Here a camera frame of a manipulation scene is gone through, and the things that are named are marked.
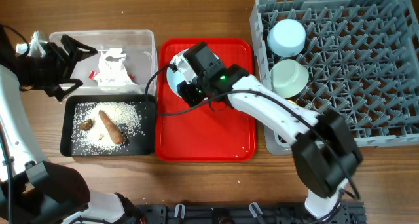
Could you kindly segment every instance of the rice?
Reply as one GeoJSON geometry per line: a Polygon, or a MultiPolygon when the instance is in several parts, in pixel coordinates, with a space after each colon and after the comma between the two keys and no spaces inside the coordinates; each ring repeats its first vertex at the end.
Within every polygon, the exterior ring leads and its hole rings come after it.
{"type": "Polygon", "coordinates": [[[72,150],[72,155],[102,155],[111,154],[121,149],[128,149],[126,142],[116,145],[106,130],[106,127],[99,117],[99,110],[104,111],[111,121],[124,132],[124,137],[132,137],[137,134],[144,134],[141,131],[141,115],[136,111],[135,105],[129,103],[100,102],[100,103],[78,103],[75,107],[73,119],[73,133],[71,142],[77,146],[72,150]],[[92,119],[93,127],[88,131],[81,130],[80,124],[92,119]]]}

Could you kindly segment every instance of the wooden table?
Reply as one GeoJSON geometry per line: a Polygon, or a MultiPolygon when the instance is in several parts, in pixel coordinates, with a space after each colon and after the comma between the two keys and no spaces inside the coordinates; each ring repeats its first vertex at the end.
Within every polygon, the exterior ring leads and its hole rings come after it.
{"type": "MultiPolygon", "coordinates": [[[[255,0],[0,0],[0,22],[29,38],[35,30],[150,29],[156,47],[170,37],[241,37],[251,43],[255,0]]],[[[78,170],[91,189],[134,204],[303,202],[307,188],[290,156],[274,156],[257,124],[257,152],[244,163],[169,164],[158,157],[73,159],[59,152],[64,103],[22,93],[32,129],[52,162],[78,170]]],[[[419,223],[419,147],[362,148],[355,182],[369,223],[419,223]]]]}

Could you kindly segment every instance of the plastic dish rack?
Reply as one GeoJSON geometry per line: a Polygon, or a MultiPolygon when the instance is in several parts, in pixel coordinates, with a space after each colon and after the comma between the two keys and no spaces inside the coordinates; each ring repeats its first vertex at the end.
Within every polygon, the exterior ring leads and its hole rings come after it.
{"type": "MultiPolygon", "coordinates": [[[[266,37],[280,20],[304,25],[306,45],[292,59],[310,80],[296,103],[345,117],[359,146],[419,144],[419,24],[411,0],[256,0],[250,17],[262,83],[283,60],[266,37]]],[[[271,153],[289,146],[265,127],[271,153]]]]}

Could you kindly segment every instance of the white bowl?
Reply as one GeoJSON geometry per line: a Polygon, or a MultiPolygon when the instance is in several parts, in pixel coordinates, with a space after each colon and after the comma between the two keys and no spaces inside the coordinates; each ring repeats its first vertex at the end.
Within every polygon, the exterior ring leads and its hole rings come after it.
{"type": "Polygon", "coordinates": [[[300,93],[308,82],[308,70],[295,60],[282,60],[269,71],[272,91],[283,98],[300,93]]]}
{"type": "Polygon", "coordinates": [[[303,50],[305,42],[304,26],[292,19],[279,21],[268,34],[268,46],[278,56],[298,55],[303,50]]]}

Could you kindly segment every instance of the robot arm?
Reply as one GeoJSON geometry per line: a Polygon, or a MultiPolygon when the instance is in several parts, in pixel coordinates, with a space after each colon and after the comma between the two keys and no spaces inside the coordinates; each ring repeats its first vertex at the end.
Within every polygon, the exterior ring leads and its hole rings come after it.
{"type": "MultiPolygon", "coordinates": [[[[179,95],[192,107],[205,97],[226,94],[220,101],[255,117],[278,133],[291,146],[297,173],[309,189],[307,210],[315,217],[328,214],[348,176],[355,173],[363,160],[344,119],[334,111],[320,115],[292,104],[238,65],[227,69],[204,42],[188,49],[183,57],[185,61],[178,64],[180,72],[189,74],[177,86],[179,95]],[[240,90],[253,92],[234,93],[240,90]],[[318,140],[329,143],[320,146],[318,140]]],[[[177,71],[176,64],[170,67],[177,71]]]]}
{"type": "Polygon", "coordinates": [[[41,151],[26,117],[19,89],[28,86],[31,90],[44,90],[49,96],[62,100],[82,85],[81,81],[70,79],[77,61],[97,51],[67,36],[62,39],[67,51],[64,52],[53,43],[41,41],[38,34],[32,39],[33,48],[26,51],[26,46],[19,47],[29,56],[16,58],[4,30],[0,29],[0,143],[9,154],[12,170],[9,179],[7,161],[0,150],[3,163],[0,165],[0,217],[11,220],[7,210],[12,206],[14,224],[124,223],[129,219],[143,219],[127,198],[118,193],[89,190],[80,173],[48,162],[41,151]],[[81,51],[79,47],[90,51],[81,51]],[[75,85],[69,90],[63,91],[59,86],[70,82],[75,85]],[[27,183],[34,188],[26,191],[27,183]]]}

